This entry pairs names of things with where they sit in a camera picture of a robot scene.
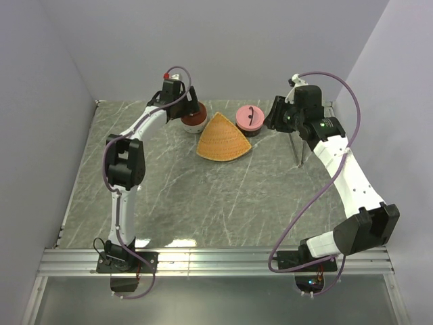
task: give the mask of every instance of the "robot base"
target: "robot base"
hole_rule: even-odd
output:
[[[140,257],[148,261],[156,272],[158,265],[158,254],[157,252],[136,252]],[[150,274],[152,270],[144,263],[139,262],[137,259],[134,260],[133,266],[128,271],[120,271],[115,263],[106,259],[105,253],[101,253],[99,261],[97,262],[96,273],[99,274],[136,274],[136,277],[129,278],[110,278],[110,288],[115,293],[133,293],[139,283],[140,274]]]

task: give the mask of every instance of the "woven basket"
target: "woven basket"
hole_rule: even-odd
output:
[[[227,117],[216,113],[203,130],[197,154],[213,161],[230,161],[251,150],[251,144]]]

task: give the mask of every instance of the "metal rod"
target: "metal rod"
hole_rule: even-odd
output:
[[[296,153],[295,143],[293,142],[292,134],[289,133],[290,144],[292,145],[293,155],[295,157],[295,164],[299,166],[298,154]]]
[[[305,144],[306,144],[306,141],[302,141],[302,151],[300,153],[300,164],[298,165],[298,168],[300,168],[304,165]]]

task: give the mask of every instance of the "metal frame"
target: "metal frame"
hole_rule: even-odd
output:
[[[27,303],[27,308],[22,319],[23,325],[35,323],[47,281],[48,277],[46,276],[36,277],[35,284],[33,285],[33,289]]]
[[[268,270],[271,247],[248,248],[159,248],[157,276],[284,276]],[[297,251],[295,246],[281,250]],[[47,249],[37,276],[121,276],[135,274],[97,274],[98,254],[91,249]],[[347,257],[345,274],[393,274],[388,252],[375,248]]]
[[[409,314],[407,313],[405,302],[403,301],[403,296],[400,293],[400,288],[398,287],[395,274],[386,274],[384,275],[384,278],[397,324],[410,325],[411,321]]]

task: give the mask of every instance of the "black mounting bracket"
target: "black mounting bracket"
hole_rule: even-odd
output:
[[[278,263],[278,269],[288,269],[308,262],[316,261],[318,259],[314,259],[312,257],[310,259],[303,259],[299,251],[277,251],[277,256],[274,257],[274,260],[276,260]],[[337,262],[335,260],[334,261],[329,260],[323,263],[307,266],[295,272],[296,273],[317,272],[317,269],[320,266],[323,267],[323,272],[335,272],[338,269]]]

